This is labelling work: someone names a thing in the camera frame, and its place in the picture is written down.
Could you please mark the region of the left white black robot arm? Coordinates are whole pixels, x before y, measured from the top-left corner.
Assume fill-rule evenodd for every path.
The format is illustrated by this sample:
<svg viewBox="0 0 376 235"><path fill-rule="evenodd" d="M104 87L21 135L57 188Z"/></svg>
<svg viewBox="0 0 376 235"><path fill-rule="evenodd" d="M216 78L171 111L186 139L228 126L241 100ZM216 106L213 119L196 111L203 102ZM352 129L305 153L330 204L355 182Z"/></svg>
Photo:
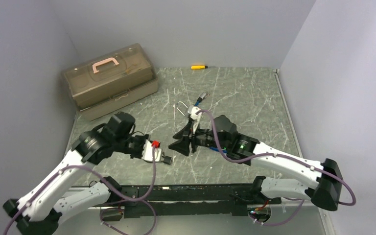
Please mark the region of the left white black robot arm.
<svg viewBox="0 0 376 235"><path fill-rule="evenodd" d="M149 163L160 159L160 143L151 141L148 135L137 135L135 127L132 115L119 112L107 123L82 133L33 190L3 204L10 217L4 234L16 225L23 235L51 235L63 222L89 207L144 200L144 196L123 193L113 178L94 170L115 152Z"/></svg>

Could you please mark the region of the small black cable lock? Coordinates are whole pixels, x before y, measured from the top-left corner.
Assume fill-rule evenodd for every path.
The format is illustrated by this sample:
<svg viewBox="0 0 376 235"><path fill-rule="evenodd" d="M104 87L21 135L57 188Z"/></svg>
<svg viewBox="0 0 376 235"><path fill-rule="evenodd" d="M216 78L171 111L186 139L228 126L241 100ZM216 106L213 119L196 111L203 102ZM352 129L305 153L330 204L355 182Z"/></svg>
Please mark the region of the small black cable lock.
<svg viewBox="0 0 376 235"><path fill-rule="evenodd" d="M161 154L161 162L166 165L171 165L173 162L173 158L171 156L167 156L165 153Z"/></svg>

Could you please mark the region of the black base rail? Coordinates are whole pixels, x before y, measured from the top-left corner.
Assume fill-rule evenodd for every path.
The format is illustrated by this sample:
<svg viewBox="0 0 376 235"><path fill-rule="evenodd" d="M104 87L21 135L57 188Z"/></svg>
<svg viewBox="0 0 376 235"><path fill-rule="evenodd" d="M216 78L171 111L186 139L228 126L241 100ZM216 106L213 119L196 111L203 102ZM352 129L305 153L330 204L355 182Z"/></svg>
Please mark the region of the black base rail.
<svg viewBox="0 0 376 235"><path fill-rule="evenodd" d="M114 195L109 206L124 210L125 218L152 215L230 214L246 216L255 206L280 204L280 198L266 199L252 191L251 183L156 185L142 202L124 202Z"/></svg>

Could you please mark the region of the blue cable lock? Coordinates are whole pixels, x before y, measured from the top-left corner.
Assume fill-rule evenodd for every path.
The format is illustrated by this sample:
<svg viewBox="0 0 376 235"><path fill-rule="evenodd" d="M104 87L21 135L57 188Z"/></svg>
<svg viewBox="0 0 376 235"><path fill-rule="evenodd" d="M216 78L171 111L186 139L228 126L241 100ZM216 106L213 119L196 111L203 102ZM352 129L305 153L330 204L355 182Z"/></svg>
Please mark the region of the blue cable lock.
<svg viewBox="0 0 376 235"><path fill-rule="evenodd" d="M208 96L210 96L210 94L208 92L201 93L199 95L199 97L197 98L197 101L195 102L194 106L198 106ZM213 151L218 151L218 149L216 147L213 147L213 146L209 146L209 149L211 149Z"/></svg>

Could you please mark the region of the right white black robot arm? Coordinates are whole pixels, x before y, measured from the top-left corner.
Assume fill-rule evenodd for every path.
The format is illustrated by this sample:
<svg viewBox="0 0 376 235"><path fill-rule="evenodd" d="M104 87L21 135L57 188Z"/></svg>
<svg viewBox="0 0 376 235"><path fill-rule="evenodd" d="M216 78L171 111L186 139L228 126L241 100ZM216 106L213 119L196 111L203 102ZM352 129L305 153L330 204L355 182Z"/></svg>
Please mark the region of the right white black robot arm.
<svg viewBox="0 0 376 235"><path fill-rule="evenodd" d="M169 149L182 155L194 153L199 146L214 148L222 150L231 162L266 167L287 176L285 179L257 176L250 190L251 199L256 203L280 197L296 198L309 200L327 211L336 211L341 204L343 176L336 161L307 160L277 150L239 133L225 115L214 119L212 129L201 129L198 121L189 118L173 138L175 142Z"/></svg>

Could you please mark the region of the yellow handled screwdriver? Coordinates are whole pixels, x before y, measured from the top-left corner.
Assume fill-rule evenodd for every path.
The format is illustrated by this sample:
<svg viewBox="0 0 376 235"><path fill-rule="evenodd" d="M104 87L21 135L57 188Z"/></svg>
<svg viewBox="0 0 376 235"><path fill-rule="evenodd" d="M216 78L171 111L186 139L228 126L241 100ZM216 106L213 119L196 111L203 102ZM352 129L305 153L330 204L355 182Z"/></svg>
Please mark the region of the yellow handled screwdriver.
<svg viewBox="0 0 376 235"><path fill-rule="evenodd" d="M206 66L206 65L194 65L194 66L191 66L190 68L192 70L204 70L204 69L207 69L208 66Z"/></svg>

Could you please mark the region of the brass padlock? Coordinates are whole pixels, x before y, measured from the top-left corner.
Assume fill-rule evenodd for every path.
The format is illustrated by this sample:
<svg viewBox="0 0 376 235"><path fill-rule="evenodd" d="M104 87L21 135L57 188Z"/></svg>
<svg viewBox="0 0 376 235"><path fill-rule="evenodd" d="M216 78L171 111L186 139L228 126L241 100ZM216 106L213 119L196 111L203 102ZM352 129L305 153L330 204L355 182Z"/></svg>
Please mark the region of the brass padlock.
<svg viewBox="0 0 376 235"><path fill-rule="evenodd" d="M178 101L176 104L175 104L175 108L176 110L182 114L184 117L189 117L189 106L187 106L184 102L182 101Z"/></svg>

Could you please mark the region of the aluminium frame rail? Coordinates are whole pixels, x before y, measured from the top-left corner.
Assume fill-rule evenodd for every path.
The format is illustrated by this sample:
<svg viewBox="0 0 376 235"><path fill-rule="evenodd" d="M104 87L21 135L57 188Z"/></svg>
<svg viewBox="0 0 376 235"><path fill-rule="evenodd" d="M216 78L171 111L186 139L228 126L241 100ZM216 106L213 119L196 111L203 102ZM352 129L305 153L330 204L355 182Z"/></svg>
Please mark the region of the aluminium frame rail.
<svg viewBox="0 0 376 235"><path fill-rule="evenodd" d="M175 140L172 134L180 130L186 119L175 110L178 101L185 104L195 103L201 92L211 95L201 103L202 108L210 109L213 116L226 115L237 125L241 133L263 141L269 146L291 154L301 154L306 159L324 160L325 156L315 157L309 141L304 138L303 122L298 122L297 108L292 107L292 91L302 85L287 82L285 73L280 70L278 80L274 70L268 68L209 68L191 70L189 68L157 68L159 89L153 95L141 99L139 103L126 106L121 111L129 112L136 118L136 130L149 133L155 140L161 141L164 148ZM67 136L55 139L54 144L70 146L79 134L90 128L107 122L112 114L86 121L78 115L75 124L67 128ZM43 145L42 154L36 157L34 166L38 173L33 178L36 183L44 179L63 158L64 150L56 149L56 155L50 157L49 146ZM216 151L199 147L190 157L175 151L165 150L174 156L171 166L157 164L157 185L250 183L257 175L273 178L282 177L279 172L259 166L246 166L226 161ZM131 160L128 155L114 154L94 168L103 176L112 176L125 185L146 185L152 179L152 164L141 160ZM320 212L309 206L309 202L287 224L265 228L253 225L245 216L230 214L158 216L157 225L151 235L235 235L252 233L265 235L299 235L308 232L324 235ZM119 235L112 229L101 225L99 209L87 211L67 220L56 231L56 235ZM125 233L142 235L152 226L153 217L124 219L121 222L109 222Z"/></svg>

